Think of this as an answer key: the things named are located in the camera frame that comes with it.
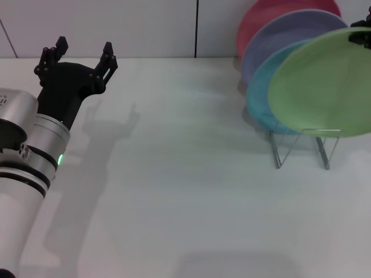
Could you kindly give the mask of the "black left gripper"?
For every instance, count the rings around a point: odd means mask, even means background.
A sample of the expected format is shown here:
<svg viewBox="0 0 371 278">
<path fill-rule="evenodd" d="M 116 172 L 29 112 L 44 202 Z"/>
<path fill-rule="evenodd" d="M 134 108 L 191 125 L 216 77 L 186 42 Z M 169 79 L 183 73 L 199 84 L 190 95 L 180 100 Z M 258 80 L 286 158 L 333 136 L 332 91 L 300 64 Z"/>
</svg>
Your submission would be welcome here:
<svg viewBox="0 0 371 278">
<path fill-rule="evenodd" d="M 54 47 L 43 48 L 34 73 L 42 86 L 38 113 L 50 116 L 70 129 L 84 99 L 105 92 L 118 63 L 111 42 L 106 42 L 94 69 L 77 63 L 58 63 L 67 50 L 67 40 L 60 36 Z"/>
</svg>

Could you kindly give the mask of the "green plate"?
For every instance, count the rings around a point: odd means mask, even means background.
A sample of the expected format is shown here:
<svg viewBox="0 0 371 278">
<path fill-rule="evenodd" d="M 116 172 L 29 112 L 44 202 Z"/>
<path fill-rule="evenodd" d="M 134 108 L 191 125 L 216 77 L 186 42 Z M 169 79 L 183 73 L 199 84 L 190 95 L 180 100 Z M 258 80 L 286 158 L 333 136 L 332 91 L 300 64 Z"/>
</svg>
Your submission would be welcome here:
<svg viewBox="0 0 371 278">
<path fill-rule="evenodd" d="M 366 30 L 371 28 L 327 32 L 287 57 L 268 90 L 281 123 L 322 137 L 371 133 L 371 49 L 348 41 Z"/>
</svg>

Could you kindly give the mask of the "red plate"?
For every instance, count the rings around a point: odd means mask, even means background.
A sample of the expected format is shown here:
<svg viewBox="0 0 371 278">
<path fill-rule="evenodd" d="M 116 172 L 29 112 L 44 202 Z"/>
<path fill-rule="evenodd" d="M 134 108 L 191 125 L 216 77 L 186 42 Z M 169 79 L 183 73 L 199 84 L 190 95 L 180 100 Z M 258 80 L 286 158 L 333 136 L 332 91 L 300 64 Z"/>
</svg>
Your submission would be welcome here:
<svg viewBox="0 0 371 278">
<path fill-rule="evenodd" d="M 242 59 L 253 36 L 279 16 L 302 9 L 319 9 L 341 16 L 335 0 L 257 0 L 245 13 L 237 31 L 237 53 Z"/>
</svg>

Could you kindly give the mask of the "purple plate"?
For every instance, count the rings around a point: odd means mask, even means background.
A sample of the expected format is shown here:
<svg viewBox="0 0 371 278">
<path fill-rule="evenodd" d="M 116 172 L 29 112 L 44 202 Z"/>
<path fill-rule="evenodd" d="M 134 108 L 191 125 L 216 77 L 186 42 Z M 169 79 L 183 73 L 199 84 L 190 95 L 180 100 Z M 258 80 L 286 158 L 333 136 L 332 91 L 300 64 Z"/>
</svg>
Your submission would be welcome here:
<svg viewBox="0 0 371 278">
<path fill-rule="evenodd" d="M 241 79 L 248 84 L 258 67 L 282 48 L 346 27 L 340 16 L 319 9 L 302 9 L 279 16 L 250 40 L 242 58 Z"/>
</svg>

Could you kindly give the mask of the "blue plate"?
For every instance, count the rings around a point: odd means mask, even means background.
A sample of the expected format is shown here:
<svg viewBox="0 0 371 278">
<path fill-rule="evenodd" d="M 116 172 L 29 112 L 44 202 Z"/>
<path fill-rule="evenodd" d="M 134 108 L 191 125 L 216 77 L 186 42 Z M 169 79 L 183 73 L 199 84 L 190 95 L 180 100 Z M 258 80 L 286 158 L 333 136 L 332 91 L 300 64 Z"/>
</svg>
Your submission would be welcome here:
<svg viewBox="0 0 371 278">
<path fill-rule="evenodd" d="M 296 135 L 298 132 L 281 123 L 272 113 L 268 103 L 268 89 L 273 75 L 291 52 L 300 48 L 308 39 L 291 43 L 273 52 L 254 73 L 248 84 L 246 107 L 250 116 L 262 130 L 273 131 L 276 134 Z"/>
</svg>

